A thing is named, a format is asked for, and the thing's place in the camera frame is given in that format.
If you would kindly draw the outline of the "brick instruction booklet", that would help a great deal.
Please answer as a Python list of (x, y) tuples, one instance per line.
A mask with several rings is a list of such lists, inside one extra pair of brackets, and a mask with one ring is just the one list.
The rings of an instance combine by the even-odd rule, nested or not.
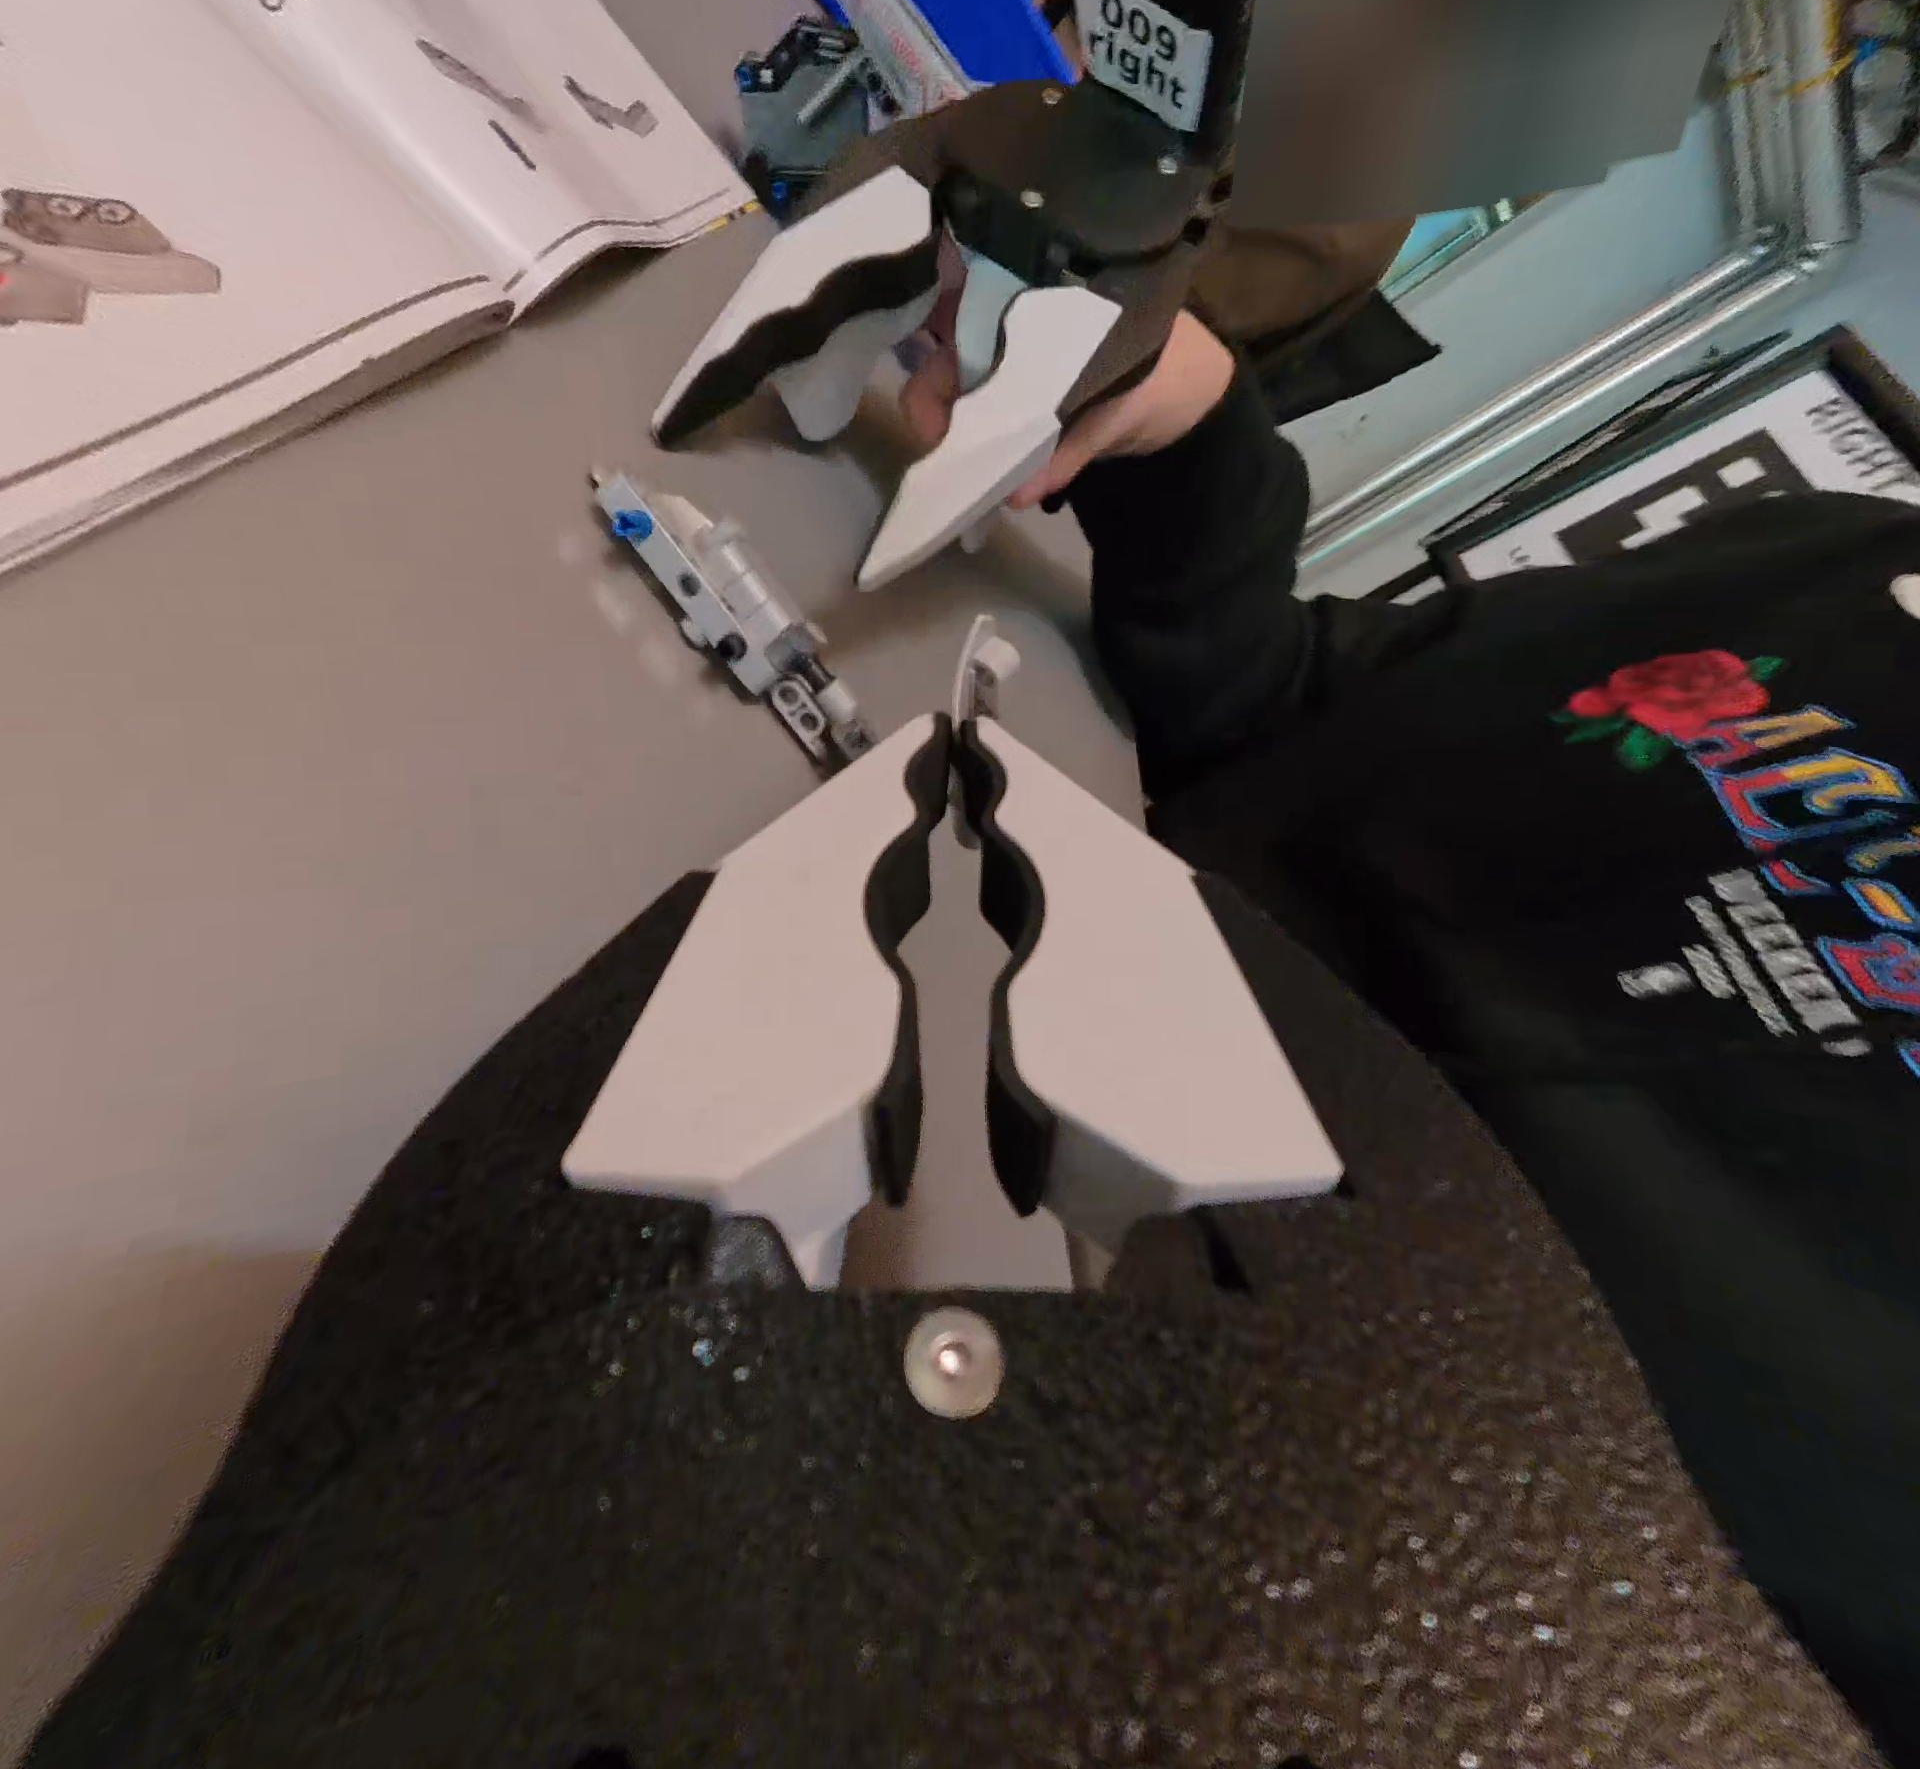
[(600, 0), (3, 0), (3, 563), (755, 207)]

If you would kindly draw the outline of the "metal rail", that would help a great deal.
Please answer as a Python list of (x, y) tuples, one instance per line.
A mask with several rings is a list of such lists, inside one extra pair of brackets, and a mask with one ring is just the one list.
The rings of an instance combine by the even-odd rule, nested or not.
[(1380, 528), (1409, 509), (1507, 459), (1539, 432), (1591, 408), (1621, 384), (1694, 346), (1707, 346), (1742, 317), (1775, 308), (1832, 262), (1835, 244), (1764, 237), (1724, 255), (1710, 268), (1625, 317), (1572, 353), (1541, 365), (1485, 406), (1406, 449), (1356, 486), (1321, 504), (1304, 534), (1304, 569), (1374, 544)]

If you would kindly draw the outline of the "framed marker sign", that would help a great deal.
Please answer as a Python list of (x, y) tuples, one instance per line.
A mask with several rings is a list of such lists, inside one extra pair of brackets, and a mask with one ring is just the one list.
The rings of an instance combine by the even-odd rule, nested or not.
[(1919, 398), (1850, 327), (1713, 354), (1629, 404), (1423, 543), (1428, 575), (1635, 556), (1718, 510), (1794, 492), (1919, 494)]

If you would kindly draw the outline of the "person's black sweater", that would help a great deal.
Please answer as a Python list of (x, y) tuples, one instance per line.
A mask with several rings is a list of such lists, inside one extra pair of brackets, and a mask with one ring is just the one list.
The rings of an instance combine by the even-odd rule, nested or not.
[(1152, 824), (1519, 1159), (1916, 1763), (1916, 509), (1764, 500), (1437, 609)]

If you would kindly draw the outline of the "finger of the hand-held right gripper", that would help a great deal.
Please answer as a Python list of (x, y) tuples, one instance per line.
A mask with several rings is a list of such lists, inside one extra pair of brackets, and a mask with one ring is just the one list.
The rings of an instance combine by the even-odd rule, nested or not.
[(767, 244), (667, 386), (653, 438), (673, 449), (768, 386), (804, 442), (830, 442), (937, 300), (933, 194), (884, 170)]
[(1122, 304), (1083, 287), (966, 286), (953, 350), (966, 388), (948, 432), (911, 464), (857, 569), (876, 592), (984, 522), (1059, 449), (1063, 406)]

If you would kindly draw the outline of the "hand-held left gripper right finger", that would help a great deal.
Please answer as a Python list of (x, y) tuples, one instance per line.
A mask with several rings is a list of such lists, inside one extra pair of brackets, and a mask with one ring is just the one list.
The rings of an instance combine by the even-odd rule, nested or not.
[(960, 725), (1007, 963), (984, 1112), (1020, 1217), (1116, 1256), (1143, 1222), (1319, 1201), (1341, 1157), (1255, 992), (1261, 916), (1004, 725)]

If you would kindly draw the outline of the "blue red brick vehicle model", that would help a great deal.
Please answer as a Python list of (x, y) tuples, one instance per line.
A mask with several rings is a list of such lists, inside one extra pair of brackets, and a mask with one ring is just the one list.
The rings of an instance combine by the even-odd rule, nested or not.
[(780, 224), (852, 144), (977, 89), (918, 2), (830, 2), (841, 20), (799, 16), (733, 72), (745, 125), (741, 173), (758, 207)]

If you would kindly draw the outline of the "small grey brick panel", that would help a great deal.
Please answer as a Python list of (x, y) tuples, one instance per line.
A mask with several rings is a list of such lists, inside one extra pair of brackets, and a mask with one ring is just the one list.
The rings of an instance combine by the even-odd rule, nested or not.
[(963, 771), (963, 728), (977, 721), (997, 721), (1004, 710), (1004, 694), (1020, 674), (1020, 649), (1002, 633), (991, 611), (979, 611), (968, 628), (963, 652), (953, 670), (953, 740), (948, 765), (948, 820), (953, 837), (966, 849), (977, 849), (979, 837), (968, 808), (968, 778)]

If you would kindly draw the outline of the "person's right forearm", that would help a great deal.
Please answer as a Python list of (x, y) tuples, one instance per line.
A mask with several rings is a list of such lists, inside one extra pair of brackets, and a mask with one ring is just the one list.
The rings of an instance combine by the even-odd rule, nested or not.
[(1309, 695), (1321, 627), (1297, 590), (1304, 455), (1230, 360), (1177, 434), (1110, 443), (1065, 501), (1093, 549), (1093, 638), (1140, 793), (1175, 801), (1261, 748)]

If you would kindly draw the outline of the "long grey brick assembly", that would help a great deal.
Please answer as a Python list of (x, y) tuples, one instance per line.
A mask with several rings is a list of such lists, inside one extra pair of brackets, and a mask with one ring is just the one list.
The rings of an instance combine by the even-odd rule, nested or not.
[(738, 520), (624, 471), (597, 471), (591, 484), (612, 537), (643, 563), (689, 645), (779, 716), (817, 767), (845, 767), (873, 747), (852, 689), (823, 659), (823, 633)]

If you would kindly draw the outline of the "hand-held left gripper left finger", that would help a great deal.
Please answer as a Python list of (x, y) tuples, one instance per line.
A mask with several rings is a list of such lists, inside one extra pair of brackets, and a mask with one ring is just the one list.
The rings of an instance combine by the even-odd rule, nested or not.
[(581, 1190), (701, 1204), (837, 1285), (847, 1231), (919, 1161), (919, 997), (953, 723), (929, 712), (734, 848), (707, 879), (565, 1151)]

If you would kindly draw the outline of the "person's right hand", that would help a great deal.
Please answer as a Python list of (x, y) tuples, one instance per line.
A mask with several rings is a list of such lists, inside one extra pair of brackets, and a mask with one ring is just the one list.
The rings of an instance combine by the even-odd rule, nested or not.
[[(955, 317), (959, 300), (947, 292), (908, 346), (900, 414), (923, 449), (948, 437), (950, 412), (963, 396)], [(1221, 404), (1235, 382), (1235, 350), (1206, 317), (1182, 309), (1146, 378), (1073, 420), (1045, 465), (1010, 494), (1009, 509), (1056, 501), (1097, 461), (1140, 459), (1175, 446)]]

